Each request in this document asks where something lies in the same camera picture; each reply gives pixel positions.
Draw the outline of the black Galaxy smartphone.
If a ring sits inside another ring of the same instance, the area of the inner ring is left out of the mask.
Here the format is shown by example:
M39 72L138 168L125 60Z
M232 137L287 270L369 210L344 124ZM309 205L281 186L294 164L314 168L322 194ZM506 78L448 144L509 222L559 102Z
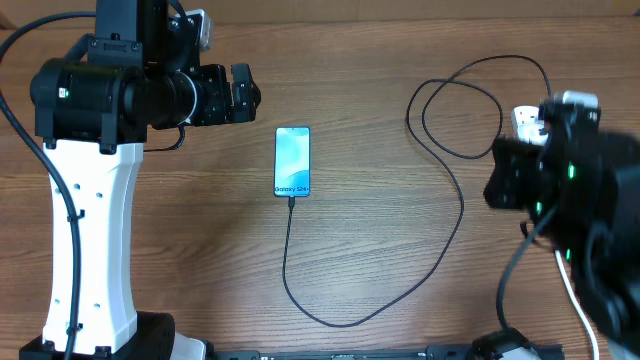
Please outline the black Galaxy smartphone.
M281 127L275 132L274 195L307 197L311 193L311 131Z

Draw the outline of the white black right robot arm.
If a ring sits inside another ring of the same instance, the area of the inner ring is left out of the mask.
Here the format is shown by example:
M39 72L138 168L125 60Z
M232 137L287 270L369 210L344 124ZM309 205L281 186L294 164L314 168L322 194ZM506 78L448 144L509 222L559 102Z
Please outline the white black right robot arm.
M527 210L569 264L599 332L639 352L639 142L615 132L552 135L543 146L498 138L487 204Z

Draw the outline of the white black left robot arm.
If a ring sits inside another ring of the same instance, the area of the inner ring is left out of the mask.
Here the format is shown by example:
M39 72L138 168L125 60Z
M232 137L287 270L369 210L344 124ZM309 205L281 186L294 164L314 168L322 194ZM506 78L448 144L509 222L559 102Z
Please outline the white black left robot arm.
M23 359L211 359L172 316L135 308L132 208L149 129L251 122L250 68L204 65L213 23L176 1L101 1L95 29L43 64L30 96L53 205L51 299Z

